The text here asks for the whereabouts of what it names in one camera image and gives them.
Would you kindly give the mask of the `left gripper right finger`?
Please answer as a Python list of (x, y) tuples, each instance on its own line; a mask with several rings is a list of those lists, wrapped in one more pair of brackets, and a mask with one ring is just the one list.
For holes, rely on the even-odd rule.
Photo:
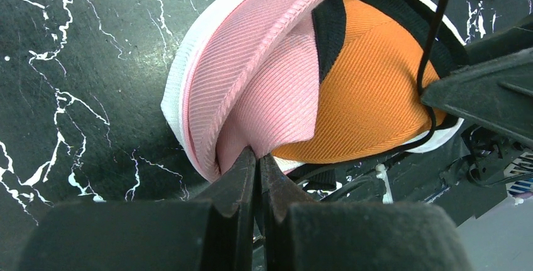
[(258, 161), (268, 270), (471, 270), (452, 219), (423, 202), (319, 202)]

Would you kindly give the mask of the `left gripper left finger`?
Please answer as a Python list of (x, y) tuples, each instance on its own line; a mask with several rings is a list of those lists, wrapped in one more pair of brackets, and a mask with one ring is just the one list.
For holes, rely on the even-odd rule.
[(256, 158), (189, 201), (70, 202), (53, 208), (18, 270), (251, 270)]

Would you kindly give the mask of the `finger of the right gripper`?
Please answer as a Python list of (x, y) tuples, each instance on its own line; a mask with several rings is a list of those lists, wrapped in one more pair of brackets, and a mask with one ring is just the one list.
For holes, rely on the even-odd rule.
[(429, 86), (422, 102), (532, 146), (532, 15), (466, 46), (468, 65)]

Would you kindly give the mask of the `orange black bra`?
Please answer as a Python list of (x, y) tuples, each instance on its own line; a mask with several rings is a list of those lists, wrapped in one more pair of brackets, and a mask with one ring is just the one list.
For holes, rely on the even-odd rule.
[(273, 156), (305, 164), (426, 153), (463, 119), (420, 103), (417, 73), (436, 5), (431, 0), (325, 0), (313, 12), (320, 61), (314, 136)]

